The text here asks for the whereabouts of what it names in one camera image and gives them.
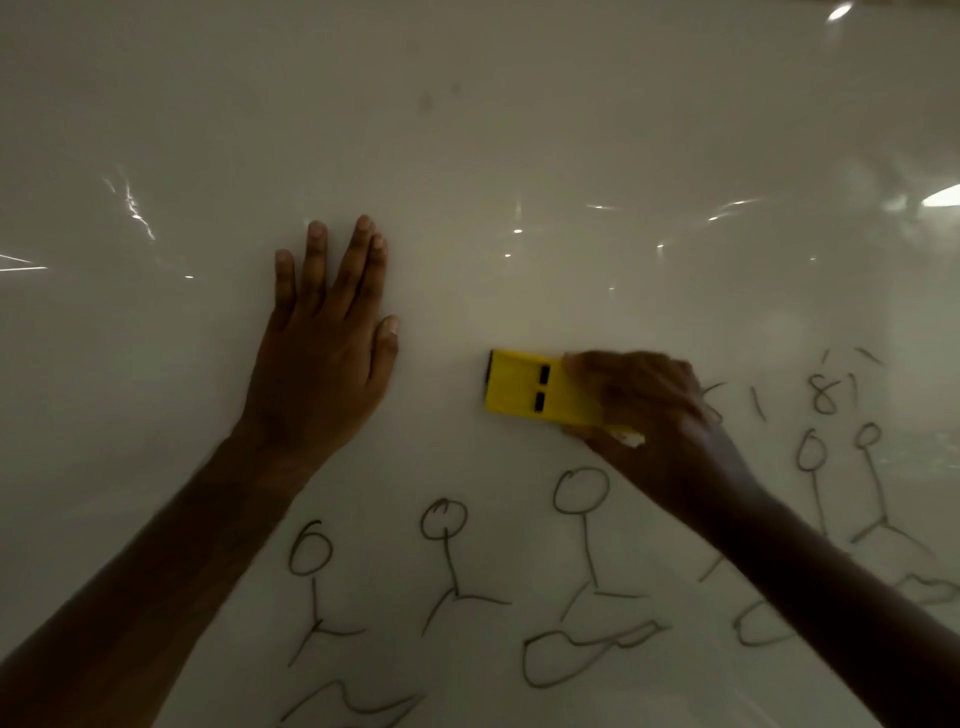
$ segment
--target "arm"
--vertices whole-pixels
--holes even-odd
[[[663,354],[587,352],[566,368],[628,448],[570,429],[654,502],[722,551],[885,726],[955,725],[960,638],[770,496],[708,417],[689,364]]]
[[[386,241],[361,217],[329,293],[312,223],[297,293],[276,255],[276,307],[239,424],[210,461],[0,666],[10,726],[150,726],[197,639],[309,478],[379,404],[396,319],[377,324]]]

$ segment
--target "white board surface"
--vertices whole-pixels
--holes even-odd
[[[708,401],[767,487],[819,526],[796,465],[815,428],[829,536],[960,624],[960,206],[922,204],[960,183],[960,13],[832,10],[6,3],[0,652],[226,434],[274,248],[299,252],[316,217],[339,253],[368,212],[402,319],[392,389],[295,503],[158,725],[275,725],[337,680],[361,708],[409,698],[365,728],[408,708],[403,728],[873,725],[796,638],[742,644],[787,634],[762,606],[737,622],[756,591],[615,473],[589,516],[598,585],[564,615],[590,576],[579,519],[551,495],[604,466],[481,406],[492,348],[688,358],[722,382]],[[839,382],[816,402],[835,413],[815,411],[816,375]],[[852,544],[877,487],[897,530]],[[450,599],[423,634],[450,586],[419,528],[438,498],[469,511],[450,543],[462,593],[509,604]],[[288,667],[311,583],[287,558],[313,520],[333,544],[324,624],[363,631],[313,635]],[[650,619],[669,628],[633,644]],[[601,642],[532,643],[528,680],[596,662],[531,687],[524,641],[559,629]],[[343,726],[338,695],[284,725]]]

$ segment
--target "yellow eraser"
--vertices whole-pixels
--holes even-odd
[[[494,349],[484,404],[491,412],[505,415],[631,431],[626,426],[604,425],[600,402],[574,384],[560,359],[546,356]]]

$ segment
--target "forearm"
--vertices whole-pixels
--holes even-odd
[[[0,667],[20,726],[149,726],[197,639],[283,518],[302,473],[234,435]]]
[[[766,495],[710,539],[885,726],[955,725],[960,638]]]

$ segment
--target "hand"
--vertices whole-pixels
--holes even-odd
[[[307,476],[356,435],[396,359],[399,320],[377,323],[386,275],[387,240],[366,215],[329,291],[323,223],[307,229],[300,291],[293,256],[276,252],[276,307],[234,433],[252,433]]]
[[[565,356],[564,367],[601,402],[608,424],[632,427],[644,444],[628,447],[600,428],[565,431],[708,540],[723,517],[764,493],[712,421],[688,362],[651,352],[585,352]]]

